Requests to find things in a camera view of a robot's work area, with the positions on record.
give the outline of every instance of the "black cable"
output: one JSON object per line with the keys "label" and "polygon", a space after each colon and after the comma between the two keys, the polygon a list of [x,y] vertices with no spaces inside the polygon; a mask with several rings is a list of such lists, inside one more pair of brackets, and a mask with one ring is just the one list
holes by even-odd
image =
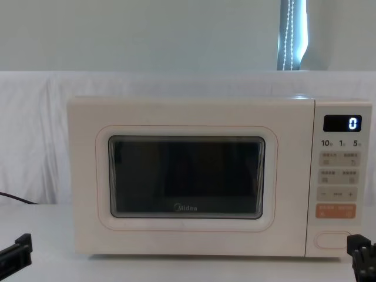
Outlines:
{"label": "black cable", "polygon": [[11,194],[8,194],[8,193],[4,193],[4,192],[0,192],[0,196],[12,198],[14,200],[17,200],[17,201],[20,201],[20,202],[23,202],[23,203],[26,203],[26,204],[38,204],[38,203],[30,202],[30,201],[27,201],[27,200],[25,200],[23,198],[16,197],[14,195],[11,195]]}

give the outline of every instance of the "start button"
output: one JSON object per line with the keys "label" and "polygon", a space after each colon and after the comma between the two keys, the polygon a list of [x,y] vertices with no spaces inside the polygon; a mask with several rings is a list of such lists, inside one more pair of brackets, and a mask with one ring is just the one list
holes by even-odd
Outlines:
{"label": "start button", "polygon": [[318,219],[353,219],[356,211],[356,204],[316,204]]}

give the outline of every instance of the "black clamp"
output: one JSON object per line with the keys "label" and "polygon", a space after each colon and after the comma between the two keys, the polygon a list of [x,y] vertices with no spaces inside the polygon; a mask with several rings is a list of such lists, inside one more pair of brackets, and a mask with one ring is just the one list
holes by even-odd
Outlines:
{"label": "black clamp", "polygon": [[376,282],[376,243],[359,234],[347,236],[347,253],[357,282]]}
{"label": "black clamp", "polygon": [[15,244],[0,251],[0,281],[31,264],[31,234],[24,234]]}

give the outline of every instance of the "timer button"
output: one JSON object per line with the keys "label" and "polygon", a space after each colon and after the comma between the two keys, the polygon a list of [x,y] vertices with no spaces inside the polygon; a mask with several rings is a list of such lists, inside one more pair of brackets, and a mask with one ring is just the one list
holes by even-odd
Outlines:
{"label": "timer button", "polygon": [[358,197],[356,187],[320,186],[317,188],[317,200],[321,202],[355,202]]}

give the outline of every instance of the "microwave oven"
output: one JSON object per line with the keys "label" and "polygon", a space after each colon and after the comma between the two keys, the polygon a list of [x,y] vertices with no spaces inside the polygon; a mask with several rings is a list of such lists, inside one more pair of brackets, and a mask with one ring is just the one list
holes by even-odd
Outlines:
{"label": "microwave oven", "polygon": [[341,257],[360,231],[370,102],[73,98],[88,254]]}

